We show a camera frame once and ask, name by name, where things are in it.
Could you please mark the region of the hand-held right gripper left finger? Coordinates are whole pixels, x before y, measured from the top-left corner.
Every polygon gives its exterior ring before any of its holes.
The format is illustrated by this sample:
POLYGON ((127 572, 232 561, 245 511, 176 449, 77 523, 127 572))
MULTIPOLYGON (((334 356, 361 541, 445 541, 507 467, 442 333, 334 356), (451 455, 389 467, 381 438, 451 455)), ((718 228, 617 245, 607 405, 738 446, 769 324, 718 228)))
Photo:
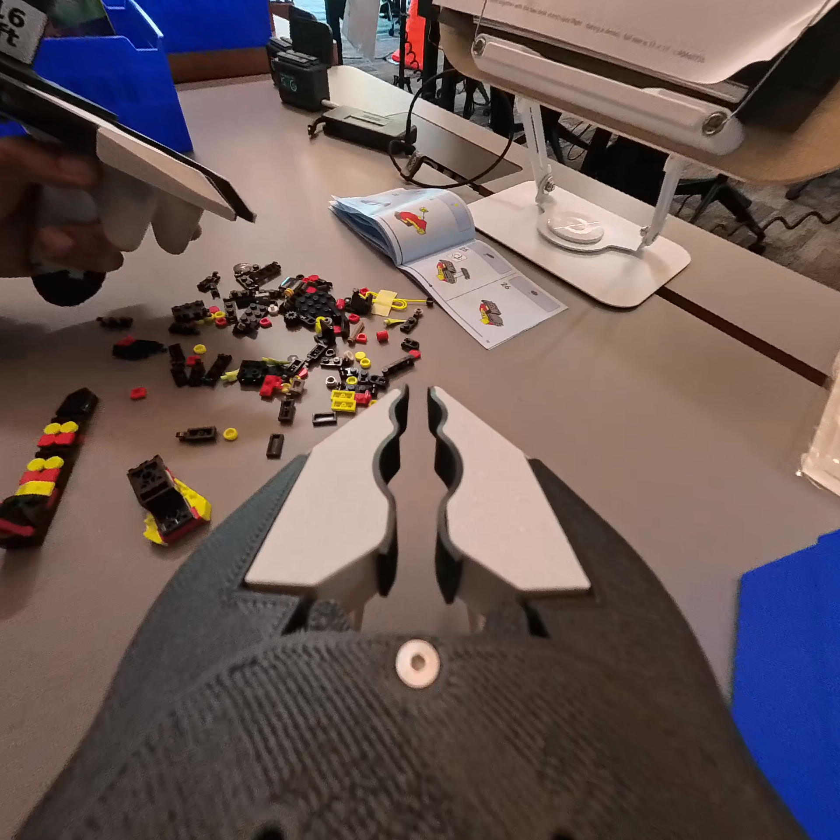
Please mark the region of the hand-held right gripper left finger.
POLYGON ((256 592, 339 603, 360 625, 389 594, 397 565, 396 502, 408 386, 390 390, 316 445, 245 574, 256 592))

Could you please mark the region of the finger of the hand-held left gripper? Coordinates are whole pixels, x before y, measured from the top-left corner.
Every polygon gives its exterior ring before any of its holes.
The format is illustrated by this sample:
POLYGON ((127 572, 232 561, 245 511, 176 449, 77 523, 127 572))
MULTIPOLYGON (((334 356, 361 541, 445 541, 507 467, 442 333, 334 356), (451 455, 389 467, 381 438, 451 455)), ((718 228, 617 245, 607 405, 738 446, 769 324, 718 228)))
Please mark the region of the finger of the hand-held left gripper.
POLYGON ((256 214, 230 181, 143 135, 103 122, 97 126, 96 151, 103 165, 192 206, 229 221, 256 221, 256 214))

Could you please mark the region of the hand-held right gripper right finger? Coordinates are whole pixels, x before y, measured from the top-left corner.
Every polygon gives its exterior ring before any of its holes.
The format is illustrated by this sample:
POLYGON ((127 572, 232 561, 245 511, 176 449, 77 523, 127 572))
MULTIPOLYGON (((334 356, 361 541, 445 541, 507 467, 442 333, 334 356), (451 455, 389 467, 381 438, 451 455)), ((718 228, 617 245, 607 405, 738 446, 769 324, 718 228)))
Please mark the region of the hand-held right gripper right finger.
POLYGON ((528 456, 442 387, 427 390, 437 507, 435 574, 470 632, 493 613, 592 605, 592 582, 528 456))

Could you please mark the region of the yellow and red lego assembly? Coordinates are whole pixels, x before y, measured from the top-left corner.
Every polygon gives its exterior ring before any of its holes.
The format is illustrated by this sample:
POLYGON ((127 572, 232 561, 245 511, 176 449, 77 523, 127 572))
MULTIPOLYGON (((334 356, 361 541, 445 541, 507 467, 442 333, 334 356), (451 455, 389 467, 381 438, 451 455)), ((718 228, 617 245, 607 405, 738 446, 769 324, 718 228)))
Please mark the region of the yellow and red lego assembly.
POLYGON ((171 546, 212 520, 211 503, 175 478, 160 455, 131 468, 127 477, 145 510, 143 537, 151 543, 171 546))

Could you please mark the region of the pile of lego pieces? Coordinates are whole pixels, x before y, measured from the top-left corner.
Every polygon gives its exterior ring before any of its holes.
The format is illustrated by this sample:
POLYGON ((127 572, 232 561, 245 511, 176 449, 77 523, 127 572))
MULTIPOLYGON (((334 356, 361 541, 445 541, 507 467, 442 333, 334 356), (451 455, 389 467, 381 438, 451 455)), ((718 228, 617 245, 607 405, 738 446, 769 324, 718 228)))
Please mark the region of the pile of lego pieces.
POLYGON ((238 265, 234 279, 224 291, 218 272, 204 278, 155 334, 139 317, 97 319, 118 334, 111 354, 125 382, 114 386, 122 401, 108 403, 110 448, 147 457, 252 443, 279 462, 298 424, 331 429, 384 404, 421 360, 411 336, 385 356, 365 345, 415 327, 430 299, 409 300, 375 331, 385 297, 364 287, 342 297, 318 275, 283 277, 277 262, 238 265))

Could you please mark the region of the long black red lego assembly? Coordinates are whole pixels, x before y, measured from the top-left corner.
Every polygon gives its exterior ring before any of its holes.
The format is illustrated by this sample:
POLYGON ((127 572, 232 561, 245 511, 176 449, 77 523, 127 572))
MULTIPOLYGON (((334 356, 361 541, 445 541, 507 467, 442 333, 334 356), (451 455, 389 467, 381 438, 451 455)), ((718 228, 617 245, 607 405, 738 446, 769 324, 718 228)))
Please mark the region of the long black red lego assembly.
POLYGON ((40 433, 16 489, 2 499, 2 550, 36 548, 46 539, 98 404, 88 388, 76 390, 40 433))

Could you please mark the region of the lego instruction booklet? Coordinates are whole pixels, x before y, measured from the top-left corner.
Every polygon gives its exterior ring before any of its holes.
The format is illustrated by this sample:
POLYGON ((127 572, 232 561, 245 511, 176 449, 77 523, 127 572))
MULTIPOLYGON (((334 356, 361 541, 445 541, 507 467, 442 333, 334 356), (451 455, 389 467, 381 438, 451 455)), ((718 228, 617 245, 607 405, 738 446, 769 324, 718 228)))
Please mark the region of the lego instruction booklet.
POLYGON ((478 239, 467 203, 440 188, 334 197, 333 214, 491 350, 567 310, 478 239))

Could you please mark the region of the person's left hand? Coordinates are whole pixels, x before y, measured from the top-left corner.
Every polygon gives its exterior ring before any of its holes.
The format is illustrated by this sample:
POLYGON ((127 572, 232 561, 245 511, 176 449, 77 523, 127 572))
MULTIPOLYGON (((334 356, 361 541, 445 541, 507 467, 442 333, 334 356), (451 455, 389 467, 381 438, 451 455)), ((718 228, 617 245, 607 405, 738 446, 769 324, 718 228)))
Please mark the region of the person's left hand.
POLYGON ((100 180, 99 163, 53 143, 24 138, 1 141, 1 277, 29 277, 33 261, 108 274, 123 265, 123 253, 98 222, 39 227, 42 187, 89 191, 100 180))

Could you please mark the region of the blue plastic bin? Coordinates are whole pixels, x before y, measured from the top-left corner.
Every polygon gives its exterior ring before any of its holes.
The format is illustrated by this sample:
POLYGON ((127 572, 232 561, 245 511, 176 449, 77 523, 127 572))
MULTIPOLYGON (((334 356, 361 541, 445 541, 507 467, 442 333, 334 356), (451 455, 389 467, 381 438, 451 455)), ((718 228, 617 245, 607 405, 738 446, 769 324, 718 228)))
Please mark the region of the blue plastic bin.
POLYGON ((163 34, 168 55, 263 47, 269 1, 138 1, 163 34))
POLYGON ((731 714, 810 838, 839 838, 839 531, 746 572, 731 714))
POLYGON ((192 154, 164 37, 143 7, 134 1, 48 6, 38 74, 111 111, 124 126, 192 154))

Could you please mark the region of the black box-shaped device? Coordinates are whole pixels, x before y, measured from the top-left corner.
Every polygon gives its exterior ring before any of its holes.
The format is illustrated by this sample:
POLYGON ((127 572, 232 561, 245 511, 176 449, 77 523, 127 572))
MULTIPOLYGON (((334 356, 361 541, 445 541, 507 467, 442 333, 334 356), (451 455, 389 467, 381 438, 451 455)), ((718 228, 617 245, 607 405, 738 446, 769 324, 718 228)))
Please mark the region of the black box-shaped device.
POLYGON ((308 112, 322 110, 330 96, 327 65, 294 50, 288 39, 277 36, 269 38, 266 53, 269 73, 282 102, 308 112))

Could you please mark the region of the black power adapter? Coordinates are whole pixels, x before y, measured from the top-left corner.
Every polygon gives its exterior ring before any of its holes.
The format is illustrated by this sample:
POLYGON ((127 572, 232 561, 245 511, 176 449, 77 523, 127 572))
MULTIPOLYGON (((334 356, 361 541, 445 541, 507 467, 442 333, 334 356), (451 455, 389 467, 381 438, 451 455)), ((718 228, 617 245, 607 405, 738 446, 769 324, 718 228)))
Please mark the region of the black power adapter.
POLYGON ((314 139, 319 132, 325 136, 387 152, 391 142, 414 146, 417 127, 406 129, 407 113, 381 115, 349 106, 336 106, 326 110, 308 126, 308 137, 314 139))

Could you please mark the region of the white document stand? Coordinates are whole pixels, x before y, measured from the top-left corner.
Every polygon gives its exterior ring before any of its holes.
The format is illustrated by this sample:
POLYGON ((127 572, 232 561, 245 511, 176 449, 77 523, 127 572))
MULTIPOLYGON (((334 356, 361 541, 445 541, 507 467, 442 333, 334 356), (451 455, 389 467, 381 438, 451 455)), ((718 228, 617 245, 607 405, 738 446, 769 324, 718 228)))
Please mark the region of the white document stand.
POLYGON ((690 162, 741 182, 789 185, 838 168, 838 5, 776 57, 701 85, 484 26, 441 8, 456 69, 517 95, 532 179, 474 205, 478 230, 613 308, 635 308, 690 263, 662 236, 690 162), (562 188, 540 106, 666 154, 651 217, 635 223, 562 188))

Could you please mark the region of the orange traffic cone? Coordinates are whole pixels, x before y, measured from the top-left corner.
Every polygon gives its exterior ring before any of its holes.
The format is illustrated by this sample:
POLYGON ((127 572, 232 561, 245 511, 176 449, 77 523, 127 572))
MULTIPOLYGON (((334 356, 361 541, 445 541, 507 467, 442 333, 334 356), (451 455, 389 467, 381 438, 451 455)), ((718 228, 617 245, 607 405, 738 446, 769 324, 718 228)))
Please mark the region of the orange traffic cone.
POLYGON ((397 45, 391 63, 402 73, 421 71, 424 68, 426 43, 426 18, 421 15, 422 2, 393 2, 397 45))

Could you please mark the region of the plastic-wrapped paper sheets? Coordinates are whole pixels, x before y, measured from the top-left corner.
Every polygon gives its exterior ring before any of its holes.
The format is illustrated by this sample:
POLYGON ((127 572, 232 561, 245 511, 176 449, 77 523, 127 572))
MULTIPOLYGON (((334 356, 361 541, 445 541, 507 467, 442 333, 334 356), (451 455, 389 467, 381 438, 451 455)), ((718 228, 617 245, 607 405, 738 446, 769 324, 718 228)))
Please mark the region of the plastic-wrapped paper sheets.
POLYGON ((796 475, 839 497, 839 355, 830 385, 822 417, 796 475))

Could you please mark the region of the white printed paper sheet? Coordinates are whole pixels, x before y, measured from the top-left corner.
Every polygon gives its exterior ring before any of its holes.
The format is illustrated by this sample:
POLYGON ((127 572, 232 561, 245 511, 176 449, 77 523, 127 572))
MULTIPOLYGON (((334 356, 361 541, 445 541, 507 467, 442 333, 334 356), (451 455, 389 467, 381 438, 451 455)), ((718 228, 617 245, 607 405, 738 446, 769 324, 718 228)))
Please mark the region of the white printed paper sheet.
POLYGON ((838 1, 443 1, 495 27, 701 85, 776 57, 838 1))

